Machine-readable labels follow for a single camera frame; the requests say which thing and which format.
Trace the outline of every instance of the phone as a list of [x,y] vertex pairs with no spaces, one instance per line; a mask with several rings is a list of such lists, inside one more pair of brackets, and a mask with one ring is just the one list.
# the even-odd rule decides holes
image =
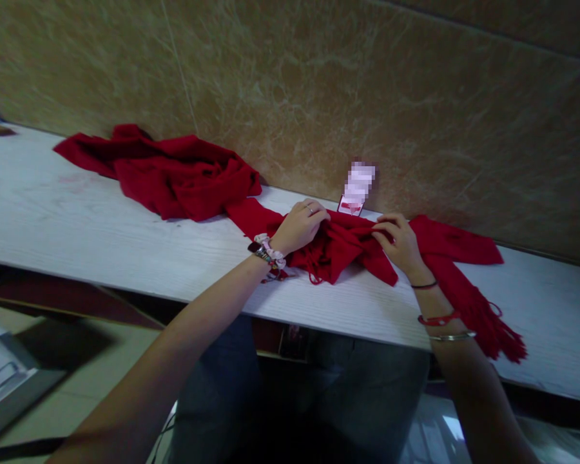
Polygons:
[[353,161],[337,211],[360,216],[375,178],[376,166],[366,166],[362,161]]

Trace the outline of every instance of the red cloth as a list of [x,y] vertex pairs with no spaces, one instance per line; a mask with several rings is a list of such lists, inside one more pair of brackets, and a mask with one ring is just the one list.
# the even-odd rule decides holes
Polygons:
[[[251,239],[277,230],[284,217],[263,207],[259,174],[236,153],[196,136],[154,142],[133,124],[116,126],[111,140],[77,134],[54,150],[77,166],[117,179],[123,193],[163,219],[201,221],[222,212]],[[354,260],[374,276],[395,285],[398,276],[371,236],[370,220],[329,211],[314,240],[291,253],[287,263],[309,271],[314,284],[334,284]],[[425,263],[469,329],[478,333],[484,353],[502,350],[514,362],[526,356],[521,337],[507,327],[453,261],[501,264],[494,242],[419,216],[411,221]]]
[[161,219],[205,220],[223,213],[229,201],[262,192],[258,171],[234,151],[194,135],[153,142],[135,124],[123,124],[111,140],[79,133],[54,150],[118,180],[125,196]]

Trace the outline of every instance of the left hand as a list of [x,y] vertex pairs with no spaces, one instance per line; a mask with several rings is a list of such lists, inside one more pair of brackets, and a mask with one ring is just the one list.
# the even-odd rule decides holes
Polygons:
[[271,239],[271,248],[284,256],[303,248],[316,236],[320,223],[330,220],[326,208],[316,200],[306,198],[293,206]]

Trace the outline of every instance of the marble wall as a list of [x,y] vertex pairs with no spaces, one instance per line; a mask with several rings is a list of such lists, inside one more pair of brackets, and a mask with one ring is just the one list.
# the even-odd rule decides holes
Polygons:
[[0,113],[196,133],[333,200],[363,157],[374,209],[580,260],[580,0],[403,3],[0,2]]

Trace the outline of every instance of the jeans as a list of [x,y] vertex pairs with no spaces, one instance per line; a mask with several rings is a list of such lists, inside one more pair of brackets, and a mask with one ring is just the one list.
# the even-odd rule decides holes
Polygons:
[[239,316],[180,393],[169,463],[397,462],[429,354],[318,333],[309,355],[258,360]]

